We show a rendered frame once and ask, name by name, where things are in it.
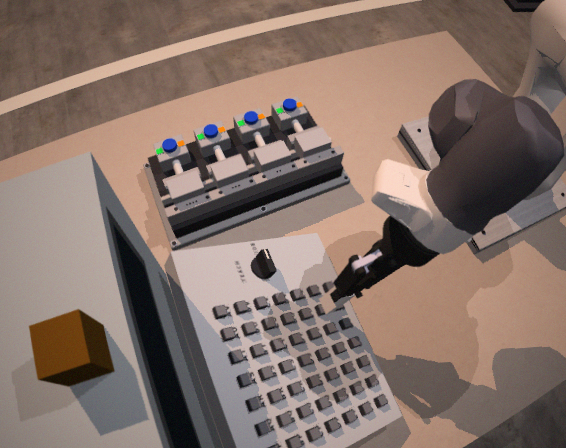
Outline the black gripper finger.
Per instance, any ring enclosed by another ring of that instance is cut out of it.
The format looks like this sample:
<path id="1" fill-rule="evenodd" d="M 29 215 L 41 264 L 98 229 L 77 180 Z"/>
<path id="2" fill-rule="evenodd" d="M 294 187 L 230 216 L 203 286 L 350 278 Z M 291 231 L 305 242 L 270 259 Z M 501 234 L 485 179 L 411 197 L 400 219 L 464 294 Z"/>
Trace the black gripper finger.
<path id="1" fill-rule="evenodd" d="M 331 313 L 351 298 L 356 291 L 358 291 L 371 279 L 380 277 L 397 266 L 396 261 L 392 260 L 379 271 L 375 272 L 370 264 L 372 264 L 376 258 L 381 256 L 382 253 L 378 249 L 369 255 L 369 251 L 363 256 L 363 258 L 358 255 L 352 255 L 349 258 L 349 263 L 333 282 L 335 286 L 319 299 L 326 314 Z"/>
<path id="2" fill-rule="evenodd" d="M 373 278 L 372 280 L 370 280 L 368 283 L 366 283 L 363 287 L 361 287 L 358 291 L 356 291 L 351 298 L 353 298 L 354 296 L 356 296 L 356 298 L 360 298 L 362 297 L 362 293 L 361 291 L 365 288 L 365 289 L 369 289 L 371 288 L 373 285 L 375 285 L 376 283 L 378 283 L 379 281 L 381 281 L 382 279 L 384 279 L 385 277 L 389 276 L 390 274 L 392 274 L 392 272 L 398 270 L 399 268 L 401 268 L 402 266 L 406 265 L 403 262 L 401 262 L 400 260 L 396 262 L 397 266 L 392 269 L 387 271 L 385 274 L 383 274 L 380 277 L 377 278 Z M 349 301 L 351 298 L 349 298 L 347 301 Z M 343 304 L 345 304 L 347 301 L 345 301 Z M 343 304 L 341 304 L 339 307 L 341 307 Z M 339 307 L 337 307 L 335 310 L 337 310 Z M 335 310 L 333 310 L 332 312 L 334 312 Z"/>

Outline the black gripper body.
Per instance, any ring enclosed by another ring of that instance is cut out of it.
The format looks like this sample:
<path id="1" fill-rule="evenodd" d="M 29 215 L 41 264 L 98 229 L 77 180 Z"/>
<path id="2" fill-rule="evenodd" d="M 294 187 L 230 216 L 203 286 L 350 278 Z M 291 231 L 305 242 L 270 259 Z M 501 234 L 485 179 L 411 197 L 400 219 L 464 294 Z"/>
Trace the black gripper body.
<path id="1" fill-rule="evenodd" d="M 440 254 L 426 248 L 414 238 L 409 228 L 391 216 L 384 222 L 382 242 L 372 247 L 369 255 L 378 249 L 382 255 L 370 264 L 375 272 L 392 260 L 400 260 L 412 267 L 421 267 Z"/>

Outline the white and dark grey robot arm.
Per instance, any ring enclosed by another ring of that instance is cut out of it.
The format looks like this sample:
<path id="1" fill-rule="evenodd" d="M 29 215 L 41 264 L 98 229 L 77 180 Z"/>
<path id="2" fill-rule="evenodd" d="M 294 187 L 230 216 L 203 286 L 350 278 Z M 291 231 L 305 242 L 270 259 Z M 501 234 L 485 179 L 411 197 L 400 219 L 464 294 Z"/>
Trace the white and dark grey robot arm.
<path id="1" fill-rule="evenodd" d="M 433 103 L 428 127 L 439 165 L 384 160 L 371 197 L 426 248 L 452 252 L 495 216 L 552 189 L 566 170 L 566 0 L 545 0 L 532 14 L 513 98 L 462 80 Z"/>

